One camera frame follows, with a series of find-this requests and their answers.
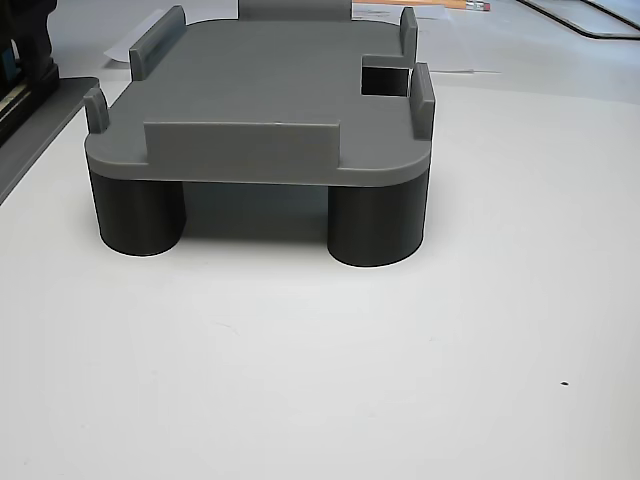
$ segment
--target raised edge tab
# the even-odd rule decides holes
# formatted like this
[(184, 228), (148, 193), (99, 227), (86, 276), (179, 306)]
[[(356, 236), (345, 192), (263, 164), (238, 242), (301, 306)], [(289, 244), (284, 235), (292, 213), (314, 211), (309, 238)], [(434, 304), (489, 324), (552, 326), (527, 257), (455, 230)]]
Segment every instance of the raised edge tab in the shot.
[(426, 63), (416, 63), (411, 76), (409, 94), (413, 134), (419, 140), (433, 138), (433, 119), (436, 112), (436, 97), (433, 93), (429, 69)]
[(94, 87), (84, 96), (84, 108), (87, 114), (89, 133), (104, 133), (109, 128), (109, 109), (107, 99), (100, 87)]
[(131, 79), (145, 80), (186, 30), (184, 10), (176, 5), (129, 49)]
[(411, 7), (405, 7), (400, 17), (400, 44), (402, 45), (402, 56), (409, 62), (410, 66), (416, 62), (416, 52), (418, 50), (418, 20)]
[(351, 20), (351, 0), (238, 0), (240, 20)]
[(171, 175), (253, 182), (335, 170), (340, 124), (144, 122), (147, 163)]

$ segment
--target black device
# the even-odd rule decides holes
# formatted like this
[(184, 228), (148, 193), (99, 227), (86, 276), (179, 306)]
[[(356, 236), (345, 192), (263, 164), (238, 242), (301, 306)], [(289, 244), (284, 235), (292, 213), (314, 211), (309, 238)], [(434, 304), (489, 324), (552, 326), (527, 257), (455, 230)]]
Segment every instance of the black device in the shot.
[(58, 88), (47, 30), (57, 3), (0, 0), (0, 145)]

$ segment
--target gray plastic part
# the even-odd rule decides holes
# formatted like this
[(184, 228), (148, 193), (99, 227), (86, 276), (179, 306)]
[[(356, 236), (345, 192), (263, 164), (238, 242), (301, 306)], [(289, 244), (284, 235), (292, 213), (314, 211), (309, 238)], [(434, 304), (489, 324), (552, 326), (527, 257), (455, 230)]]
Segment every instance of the gray plastic part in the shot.
[[(160, 22), (149, 38), (173, 48), (151, 55), (155, 68), (143, 68), (146, 79), (131, 83), (108, 110), (108, 128), (87, 137), (96, 174), (383, 187), (429, 168), (435, 99), (426, 66), (415, 64), (413, 9), (405, 9), (400, 27), (216, 20), (190, 25), (177, 38), (166, 27), (174, 23)], [(415, 66), (410, 98), (363, 95), (365, 66)], [(104, 112), (95, 109), (102, 122)]]
[(426, 63), (417, 63), (411, 76), (411, 93), (409, 95), (413, 133), (416, 138), (431, 140), (433, 138), (433, 117), (436, 113), (436, 97), (429, 77)]
[(363, 67), (413, 68), (418, 51), (418, 20), (413, 8), (402, 10), (400, 17), (400, 46), (402, 55), (363, 55)]
[(103, 133), (109, 127), (107, 99), (99, 87), (94, 87), (84, 96), (84, 108), (87, 114), (89, 133)]
[(240, 20), (351, 20), (351, 0), (238, 0)]
[(145, 80), (186, 31), (183, 8), (172, 7), (129, 49), (131, 79), (134, 82)]

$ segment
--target vertical side tab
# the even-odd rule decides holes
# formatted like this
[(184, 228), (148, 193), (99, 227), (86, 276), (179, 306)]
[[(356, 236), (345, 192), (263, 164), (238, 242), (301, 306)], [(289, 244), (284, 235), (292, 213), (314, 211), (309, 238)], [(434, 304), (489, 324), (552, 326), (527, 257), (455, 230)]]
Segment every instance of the vertical side tab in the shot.
[(411, 76), (409, 107), (413, 123), (413, 134), (419, 140), (433, 138), (433, 119), (436, 113), (436, 97), (431, 85), (426, 63), (416, 63)]
[(416, 52), (418, 50), (418, 20), (411, 7), (405, 7), (400, 17), (400, 44), (402, 45), (402, 56), (408, 62), (408, 68), (416, 63)]
[(100, 87), (94, 87), (84, 96), (84, 108), (87, 114), (89, 133), (104, 133), (109, 128), (109, 109), (107, 99)]
[(129, 50), (131, 79), (146, 80), (171, 47), (187, 31), (187, 19), (181, 6), (172, 7)]

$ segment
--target black object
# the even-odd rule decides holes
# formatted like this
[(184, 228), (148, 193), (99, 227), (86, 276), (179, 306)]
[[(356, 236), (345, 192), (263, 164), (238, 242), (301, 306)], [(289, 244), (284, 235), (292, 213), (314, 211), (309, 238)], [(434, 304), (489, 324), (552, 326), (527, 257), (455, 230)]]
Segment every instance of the black object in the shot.
[[(586, 30), (584, 28), (582, 28), (580, 25), (573, 23), (571, 20), (568, 20), (564, 17), (561, 17), (560, 15), (552, 12), (551, 10), (544, 8), (542, 5), (539, 5), (535, 2), (532, 2), (531, 0), (517, 0), (518, 2), (522, 3), (523, 5), (526, 5), (529, 8), (534, 9), (536, 12), (541, 13), (549, 18), (551, 18), (552, 20), (555, 20), (556, 22), (560, 23), (561, 25), (564, 25), (567, 28), (570, 28), (571, 30), (573, 30), (576, 33), (579, 33), (580, 35), (582, 35), (583, 37), (588, 37), (588, 38), (594, 38), (596, 40), (640, 40), (640, 34), (632, 34), (632, 33), (597, 33), (597, 32), (592, 32), (590, 30)], [(608, 8), (606, 8), (603, 5), (600, 5), (599, 3), (593, 2), (591, 0), (579, 0), (582, 3), (586, 3), (587, 5), (600, 10), (602, 13), (615, 18), (616, 20), (624, 23), (625, 25), (630, 26), (631, 28), (637, 30), (638, 32), (640, 32), (640, 25), (638, 25), (636, 22), (634, 22), (633, 20), (630, 20), (626, 17), (623, 17), (622, 15), (620, 15), (619, 13), (616, 13), (612, 10), (609, 10)]]
[[(0, 0), (0, 145), (59, 86), (47, 18), (57, 0)], [(14, 41), (20, 54), (13, 57)]]
[(348, 265), (377, 267), (415, 252), (424, 236), (429, 170), (389, 187), (329, 187), (327, 247)]
[(89, 170), (102, 240), (126, 255), (173, 247), (187, 219), (181, 182), (114, 180)]
[[(171, 249), (186, 223), (182, 182), (115, 180), (89, 170), (102, 240), (126, 255)], [(327, 247), (342, 263), (398, 262), (422, 243), (429, 170), (389, 187), (329, 187)]]

